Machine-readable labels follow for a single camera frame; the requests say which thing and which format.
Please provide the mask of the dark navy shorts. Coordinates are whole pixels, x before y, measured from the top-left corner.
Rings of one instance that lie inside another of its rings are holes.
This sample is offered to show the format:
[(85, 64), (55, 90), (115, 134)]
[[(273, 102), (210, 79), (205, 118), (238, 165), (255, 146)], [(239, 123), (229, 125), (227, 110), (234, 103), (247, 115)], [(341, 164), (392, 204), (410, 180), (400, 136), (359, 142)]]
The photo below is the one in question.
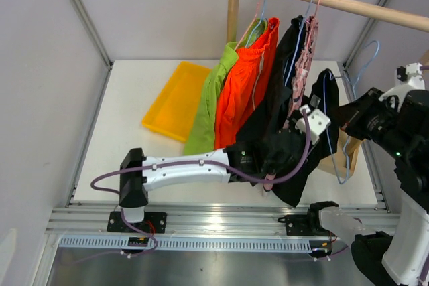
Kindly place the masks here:
[[(236, 142), (261, 139), (283, 127), (288, 115), (289, 100), (292, 96), (292, 78), (295, 76), (295, 67), (293, 66), (291, 78), (288, 85), (285, 86), (284, 68), (293, 55), (302, 17), (299, 15), (291, 20), (290, 27), (277, 45), (265, 96), (249, 118), (241, 125), (236, 134)], [(304, 47), (305, 38), (306, 28), (304, 27), (295, 63)]]

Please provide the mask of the black shorts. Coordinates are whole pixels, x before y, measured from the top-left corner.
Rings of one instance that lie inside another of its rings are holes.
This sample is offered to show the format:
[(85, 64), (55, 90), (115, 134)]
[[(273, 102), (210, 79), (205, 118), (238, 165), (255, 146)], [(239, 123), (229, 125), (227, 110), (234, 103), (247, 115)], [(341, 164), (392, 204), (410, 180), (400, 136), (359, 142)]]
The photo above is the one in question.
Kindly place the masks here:
[[(323, 107), (323, 78), (327, 72), (332, 72), (331, 69), (326, 68), (319, 73), (318, 78), (311, 87), (311, 92), (307, 96), (302, 98), (301, 105), (308, 104), (313, 108), (319, 108), (324, 112)], [(326, 87), (326, 102), (327, 111), (324, 112), (328, 117), (332, 116), (332, 110), (339, 107), (339, 88), (335, 80), (328, 81)], [(334, 153), (337, 151), (337, 141), (339, 139), (339, 126), (334, 121), (331, 122), (328, 127), (332, 139), (332, 147)], [(274, 193), (281, 201), (285, 202), (290, 206), (297, 206), (300, 203), (304, 188), (308, 181), (310, 174), (318, 167), (320, 161), (330, 155), (328, 146), (328, 139), (326, 132), (321, 135), (319, 142), (316, 145), (312, 145), (309, 154), (304, 162), (304, 165), (300, 171), (290, 178), (289, 180), (279, 184), (264, 184), (263, 193), (268, 194)]]

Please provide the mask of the blue wire hanger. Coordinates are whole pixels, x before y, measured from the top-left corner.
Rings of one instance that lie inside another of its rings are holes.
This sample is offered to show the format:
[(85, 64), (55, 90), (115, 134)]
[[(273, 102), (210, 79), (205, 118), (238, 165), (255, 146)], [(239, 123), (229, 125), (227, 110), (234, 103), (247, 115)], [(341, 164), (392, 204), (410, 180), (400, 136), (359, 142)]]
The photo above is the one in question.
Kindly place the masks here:
[(260, 37), (260, 35), (262, 35), (264, 33), (264, 31), (261, 31), (260, 25), (267, 20), (266, 16), (265, 16), (265, 11), (266, 11), (266, 5), (267, 0), (264, 1), (264, 6), (261, 8), (262, 10), (264, 10), (264, 17), (261, 18), (261, 13), (260, 15), (258, 15), (257, 23), (256, 25), (253, 27), (253, 29), (251, 30), (249, 37), (247, 38), (247, 41), (245, 43), (245, 47), (248, 48), (251, 45), (254, 44), (254, 42), (257, 40), (257, 38)]
[[(376, 45), (376, 49), (374, 54), (372, 55), (372, 57), (364, 64), (361, 66), (361, 68), (359, 69), (356, 77), (351, 78), (348, 74), (345, 74), (344, 76), (335, 76), (332, 72), (327, 72), (327, 74), (324, 75), (323, 78), (323, 107), (324, 107), (324, 112), (327, 111), (327, 102), (326, 102), (326, 87), (328, 84), (328, 81), (331, 80), (335, 80), (337, 78), (346, 80), (346, 83), (348, 85), (351, 86), (351, 90), (352, 90), (352, 98), (356, 99), (357, 98), (357, 94), (356, 94), (356, 87), (362, 77), (362, 75), (364, 74), (364, 72), (368, 69), (368, 67), (371, 65), (372, 61), (374, 61), (374, 59), (376, 59), (380, 47), (381, 47), (381, 43), (379, 40), (371, 40), (368, 44), (366, 44), (363, 47), (363, 50), (366, 49), (367, 47), (369, 47), (370, 45), (375, 44)], [(336, 175), (337, 181), (340, 185), (345, 184), (348, 179), (349, 179), (349, 164), (350, 164), (350, 157), (347, 155), (347, 153), (345, 152), (345, 149), (347, 148), (348, 144), (350, 143), (351, 137), (347, 136), (346, 138), (346, 147), (343, 147), (341, 149), (343, 155), (346, 157), (346, 176), (345, 179), (342, 179), (339, 173), (339, 169), (337, 167), (336, 164), (336, 159), (334, 158), (334, 151), (333, 151), (333, 147), (332, 147), (332, 139), (331, 139), (331, 135), (330, 135), (330, 130), (327, 129), (326, 130), (326, 136), (328, 139), (328, 146), (329, 146), (329, 150), (330, 150), (330, 157), (332, 159), (332, 164), (334, 167), (334, 173)]]
[(297, 56), (298, 49), (300, 47), (300, 39), (301, 39), (302, 31), (303, 31), (303, 29), (304, 29), (304, 27), (306, 25), (306, 18), (308, 17), (308, 14), (309, 14), (309, 11), (310, 11), (310, 8), (311, 8), (312, 4), (313, 4), (313, 0), (310, 0), (309, 3), (308, 3), (308, 6), (307, 6), (307, 10), (306, 10), (306, 12), (305, 12), (304, 16), (302, 17), (302, 20), (301, 20), (301, 22), (299, 24), (299, 32), (298, 32), (298, 37), (297, 37), (297, 40), (296, 40), (296, 45), (295, 45), (295, 48), (294, 48), (293, 55), (288, 60), (288, 63), (285, 65), (285, 68), (284, 68), (284, 76), (285, 76), (285, 78), (284, 78), (284, 85), (285, 86), (288, 85), (288, 81), (291, 78), (292, 68), (293, 68), (293, 66), (295, 64), (295, 58)]

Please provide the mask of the orange shorts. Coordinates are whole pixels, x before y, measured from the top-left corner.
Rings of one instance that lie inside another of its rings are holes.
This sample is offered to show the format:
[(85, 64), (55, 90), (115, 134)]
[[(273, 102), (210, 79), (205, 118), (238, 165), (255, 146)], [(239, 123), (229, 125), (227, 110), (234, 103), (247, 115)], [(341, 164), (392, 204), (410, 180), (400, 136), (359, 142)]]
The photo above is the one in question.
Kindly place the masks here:
[(239, 129), (262, 102), (275, 58), (279, 25), (280, 20), (271, 17), (267, 29), (250, 47), (245, 46), (246, 39), (232, 43), (238, 60), (217, 100), (215, 149), (234, 144)]

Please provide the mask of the pink patterned shorts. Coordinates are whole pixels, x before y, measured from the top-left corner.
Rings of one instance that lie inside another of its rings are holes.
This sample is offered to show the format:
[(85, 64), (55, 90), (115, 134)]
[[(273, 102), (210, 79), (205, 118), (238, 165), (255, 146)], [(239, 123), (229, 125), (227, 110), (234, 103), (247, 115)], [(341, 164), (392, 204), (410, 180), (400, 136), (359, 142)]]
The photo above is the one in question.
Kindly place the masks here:
[[(300, 52), (298, 61), (294, 64), (295, 76), (293, 76), (292, 78), (292, 96), (289, 100), (288, 115), (286, 117), (283, 127), (279, 131), (284, 129), (297, 130), (295, 129), (294, 123), (300, 118), (299, 108), (302, 106), (301, 102), (302, 102), (302, 98), (304, 97), (306, 81), (307, 81), (309, 69), (312, 63), (312, 47), (316, 39), (316, 36), (314, 35), (314, 30), (312, 28), (312, 24), (314, 22), (315, 20), (311, 19), (310, 23), (306, 23), (305, 25), (306, 38), (304, 41), (304, 47)], [(289, 179), (276, 179), (274, 175), (268, 175), (265, 178), (267, 181), (274, 180), (275, 181), (274, 184), (279, 184), (289, 180)]]

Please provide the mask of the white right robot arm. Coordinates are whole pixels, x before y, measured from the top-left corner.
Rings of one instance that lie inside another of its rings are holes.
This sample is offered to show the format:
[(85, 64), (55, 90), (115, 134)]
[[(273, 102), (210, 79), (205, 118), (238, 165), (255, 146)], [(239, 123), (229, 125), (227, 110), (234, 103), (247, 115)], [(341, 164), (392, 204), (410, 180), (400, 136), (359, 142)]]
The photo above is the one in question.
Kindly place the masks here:
[(428, 284), (428, 91), (371, 88), (333, 112), (342, 130), (376, 143), (395, 161), (400, 219), (394, 235), (367, 228), (334, 202), (311, 204), (306, 227), (325, 230), (351, 250), (353, 261), (374, 285)]

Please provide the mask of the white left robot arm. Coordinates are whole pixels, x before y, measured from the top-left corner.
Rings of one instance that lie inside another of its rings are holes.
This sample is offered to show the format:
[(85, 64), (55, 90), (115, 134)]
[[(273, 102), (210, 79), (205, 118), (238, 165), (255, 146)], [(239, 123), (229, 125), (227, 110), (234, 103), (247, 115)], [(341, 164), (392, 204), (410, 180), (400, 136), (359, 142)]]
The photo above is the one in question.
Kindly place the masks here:
[(295, 176), (307, 158), (312, 142), (306, 117), (294, 129), (284, 129), (261, 141), (236, 143), (209, 153), (156, 159), (141, 148), (130, 149), (120, 165), (119, 205), (122, 225), (130, 232), (145, 226), (145, 210), (152, 190), (193, 182), (275, 183)]

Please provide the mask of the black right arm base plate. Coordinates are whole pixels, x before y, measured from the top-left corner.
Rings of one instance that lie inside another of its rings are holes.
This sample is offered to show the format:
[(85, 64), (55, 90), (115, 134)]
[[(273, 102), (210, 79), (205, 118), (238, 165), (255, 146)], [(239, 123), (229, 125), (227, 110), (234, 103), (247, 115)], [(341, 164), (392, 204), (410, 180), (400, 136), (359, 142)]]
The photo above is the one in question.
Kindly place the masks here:
[(320, 224), (318, 215), (312, 212), (307, 214), (288, 214), (278, 218), (278, 222), (283, 224), (288, 236), (331, 236), (329, 230)]

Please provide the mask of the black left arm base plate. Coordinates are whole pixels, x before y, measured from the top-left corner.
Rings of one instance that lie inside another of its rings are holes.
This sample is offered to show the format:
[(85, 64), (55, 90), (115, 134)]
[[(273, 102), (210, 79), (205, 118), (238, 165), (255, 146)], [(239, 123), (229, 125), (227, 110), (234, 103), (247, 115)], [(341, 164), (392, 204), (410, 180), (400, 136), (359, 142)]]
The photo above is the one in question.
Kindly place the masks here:
[[(132, 226), (146, 233), (164, 234), (166, 224), (167, 214), (165, 212), (146, 212), (143, 222), (133, 223)], [(107, 232), (133, 233), (135, 230), (124, 223), (120, 211), (113, 211), (109, 215)]]

